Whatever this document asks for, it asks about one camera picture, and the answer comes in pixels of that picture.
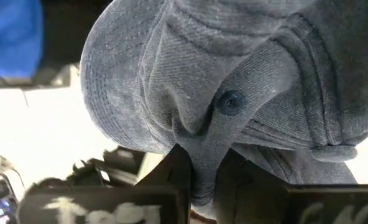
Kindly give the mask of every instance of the gray fabric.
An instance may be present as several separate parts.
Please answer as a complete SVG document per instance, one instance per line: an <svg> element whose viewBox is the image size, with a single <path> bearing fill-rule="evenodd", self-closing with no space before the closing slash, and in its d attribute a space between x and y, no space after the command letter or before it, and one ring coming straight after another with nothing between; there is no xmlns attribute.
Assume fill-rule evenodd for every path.
<svg viewBox="0 0 368 224"><path fill-rule="evenodd" d="M291 183L355 181L343 161L368 135L368 1L116 0L80 71L105 135L189 152L191 202L213 218L230 147Z"/></svg>

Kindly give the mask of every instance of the cap button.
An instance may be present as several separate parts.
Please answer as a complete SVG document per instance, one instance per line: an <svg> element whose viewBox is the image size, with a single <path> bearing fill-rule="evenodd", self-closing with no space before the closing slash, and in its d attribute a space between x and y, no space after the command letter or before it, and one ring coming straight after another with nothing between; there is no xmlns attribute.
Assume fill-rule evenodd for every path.
<svg viewBox="0 0 368 224"><path fill-rule="evenodd" d="M358 152L354 146L320 146L311 155L321 162L344 162L357 157Z"/></svg>
<svg viewBox="0 0 368 224"><path fill-rule="evenodd" d="M244 107L245 102L245 96L241 92L230 90L221 95L217 102L217 109L224 115L235 116Z"/></svg>

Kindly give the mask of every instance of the blue object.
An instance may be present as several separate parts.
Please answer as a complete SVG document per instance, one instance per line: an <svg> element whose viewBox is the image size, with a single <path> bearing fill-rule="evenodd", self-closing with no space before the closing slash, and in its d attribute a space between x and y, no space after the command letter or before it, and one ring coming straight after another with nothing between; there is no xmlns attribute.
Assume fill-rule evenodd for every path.
<svg viewBox="0 0 368 224"><path fill-rule="evenodd" d="M0 78L30 78L43 51L39 0L0 0Z"/></svg>

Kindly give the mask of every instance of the gray baseball cap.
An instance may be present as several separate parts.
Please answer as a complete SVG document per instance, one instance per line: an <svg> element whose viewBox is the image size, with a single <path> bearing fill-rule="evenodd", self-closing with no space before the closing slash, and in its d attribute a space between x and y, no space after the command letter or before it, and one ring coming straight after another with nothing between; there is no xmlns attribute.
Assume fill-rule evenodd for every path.
<svg viewBox="0 0 368 224"><path fill-rule="evenodd" d="M368 1L120 0L86 41L88 111L118 144L193 161L214 217L231 147L290 183L354 182L368 136Z"/></svg>

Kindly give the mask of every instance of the blue fabric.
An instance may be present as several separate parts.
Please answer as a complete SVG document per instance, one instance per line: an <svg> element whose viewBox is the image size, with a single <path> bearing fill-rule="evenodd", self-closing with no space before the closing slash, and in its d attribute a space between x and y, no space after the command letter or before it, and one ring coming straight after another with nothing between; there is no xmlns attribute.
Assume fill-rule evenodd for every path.
<svg viewBox="0 0 368 224"><path fill-rule="evenodd" d="M29 78L42 56L39 0L0 0L0 77Z"/></svg>

